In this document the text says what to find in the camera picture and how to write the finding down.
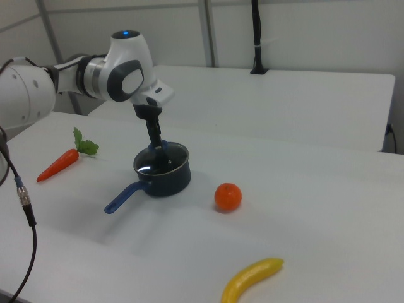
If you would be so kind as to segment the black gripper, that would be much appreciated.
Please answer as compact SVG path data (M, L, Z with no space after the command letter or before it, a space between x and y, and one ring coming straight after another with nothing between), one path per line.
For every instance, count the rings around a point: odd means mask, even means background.
M158 117L162 108L154 105L133 105L136 116L146 121L148 135L154 148L162 147L161 130Z

